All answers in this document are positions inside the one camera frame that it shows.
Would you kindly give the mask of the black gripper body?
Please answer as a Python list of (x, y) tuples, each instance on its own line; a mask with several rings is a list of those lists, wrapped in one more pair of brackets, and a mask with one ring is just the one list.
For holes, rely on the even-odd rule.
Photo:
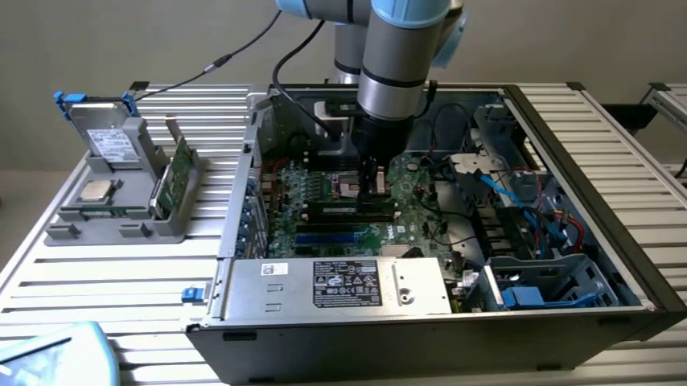
[(390, 162), (407, 148), (414, 118), (385, 120), (363, 116), (355, 124), (355, 148), (362, 158)]

